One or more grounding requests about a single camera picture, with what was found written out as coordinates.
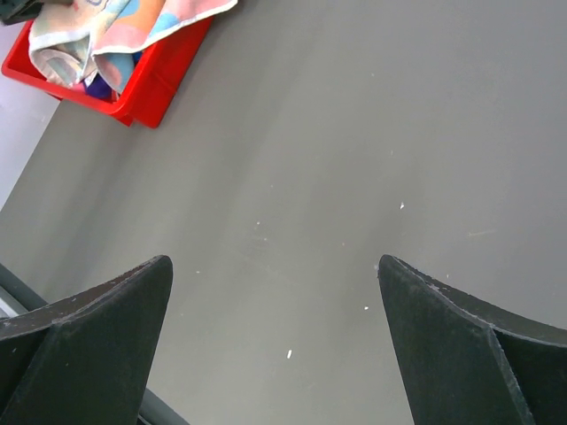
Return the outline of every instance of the gray surface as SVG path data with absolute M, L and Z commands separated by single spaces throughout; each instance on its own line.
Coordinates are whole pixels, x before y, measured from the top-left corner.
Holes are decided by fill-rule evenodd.
M 244 0 L 157 131 L 61 105 L 0 261 L 53 300 L 170 254 L 150 387 L 192 424 L 409 424 L 382 254 L 567 328 L 566 12 Z

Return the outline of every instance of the red plastic container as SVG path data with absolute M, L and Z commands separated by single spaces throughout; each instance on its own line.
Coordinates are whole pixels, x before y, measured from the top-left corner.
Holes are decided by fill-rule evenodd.
M 82 104 L 130 126 L 139 121 L 156 128 L 165 115 L 187 68 L 195 57 L 213 18 L 184 27 L 144 51 L 118 100 L 100 100 L 47 82 L 28 56 L 31 21 L 19 33 L 2 65 L 9 78 L 37 87 L 57 99 Z

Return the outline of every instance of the colorful towel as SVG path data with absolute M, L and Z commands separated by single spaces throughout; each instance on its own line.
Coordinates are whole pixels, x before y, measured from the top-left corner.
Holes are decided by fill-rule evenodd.
M 74 0 L 45 4 L 30 32 L 29 56 L 49 80 L 71 87 L 99 73 L 121 93 L 133 54 L 179 28 L 225 12 L 237 0 Z

